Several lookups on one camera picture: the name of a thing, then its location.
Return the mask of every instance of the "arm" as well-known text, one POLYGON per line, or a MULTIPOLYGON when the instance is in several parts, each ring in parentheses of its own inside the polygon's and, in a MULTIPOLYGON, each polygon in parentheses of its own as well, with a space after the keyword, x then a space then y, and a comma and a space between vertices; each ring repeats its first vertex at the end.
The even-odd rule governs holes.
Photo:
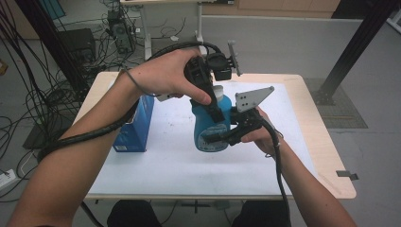
MULTIPOLYGON (((154 94, 188 95, 200 103, 211 99, 183 75, 185 64, 199 51, 178 50, 130 70, 137 83, 154 94)), ((142 91, 121 75, 95 107, 61 138, 105 127, 124 115, 142 91)), ((100 171, 117 131, 56 150, 37 167, 9 226, 71 226, 73 217, 100 171)))
MULTIPOLYGON (((340 202, 306 169, 286 141, 279 138, 283 177, 307 226, 356 226, 340 202)), ((265 129, 253 131, 241 141, 254 141, 265 153, 274 154, 271 137, 265 129)))

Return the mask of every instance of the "hand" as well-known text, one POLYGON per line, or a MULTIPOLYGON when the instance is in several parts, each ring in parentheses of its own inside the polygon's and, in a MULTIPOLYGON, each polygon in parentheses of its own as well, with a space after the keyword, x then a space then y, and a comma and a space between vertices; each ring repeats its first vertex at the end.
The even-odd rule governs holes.
MULTIPOLYGON (((259 114, 263 118, 269 119, 268 115, 262 111, 259 107, 256 107, 259 114)), ((269 132, 265 128, 260 128, 259 130, 251 131, 250 133, 241 137, 242 143, 254 142, 263 152, 274 156, 273 142, 269 132)))
POLYGON ((158 95, 187 95, 203 105, 211 97, 189 82, 183 69, 186 63, 201 53, 198 49, 175 50, 130 70, 132 76, 146 92, 158 95))

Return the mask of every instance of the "power strip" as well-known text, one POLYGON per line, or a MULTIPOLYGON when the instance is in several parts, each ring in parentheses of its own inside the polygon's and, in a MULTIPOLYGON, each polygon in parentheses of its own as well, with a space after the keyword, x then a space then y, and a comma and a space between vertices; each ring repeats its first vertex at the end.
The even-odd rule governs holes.
POLYGON ((0 175, 0 190, 18 181, 17 177, 15 176, 14 170, 10 169, 9 171, 7 171, 7 173, 8 175, 6 175, 5 173, 0 175))

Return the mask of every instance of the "black pole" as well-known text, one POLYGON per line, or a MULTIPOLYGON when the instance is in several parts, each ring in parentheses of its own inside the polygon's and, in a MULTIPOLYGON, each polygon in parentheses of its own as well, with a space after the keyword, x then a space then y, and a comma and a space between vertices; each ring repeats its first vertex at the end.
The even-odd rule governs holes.
POLYGON ((83 101, 89 91, 89 86, 80 73, 77 64, 68 54, 66 47, 60 42, 57 29, 40 1, 15 0, 15 2, 44 42, 47 50, 77 93, 78 98, 83 101))
POLYGON ((339 88, 348 72, 362 55, 363 51, 375 37, 378 30, 394 10, 399 0, 378 0, 360 24, 350 43, 345 47, 337 63, 334 65, 327 79, 319 91, 312 93, 318 105, 333 105, 333 94, 339 88))

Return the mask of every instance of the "black pants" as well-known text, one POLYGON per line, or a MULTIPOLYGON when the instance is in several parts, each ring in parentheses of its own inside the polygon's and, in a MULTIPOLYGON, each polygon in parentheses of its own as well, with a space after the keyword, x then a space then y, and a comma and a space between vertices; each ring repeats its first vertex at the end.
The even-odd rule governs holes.
MULTIPOLYGON (((285 211, 282 201, 246 201, 232 227, 286 226, 285 211)), ((162 226, 147 201, 119 201, 113 207, 107 224, 109 227, 162 226)))

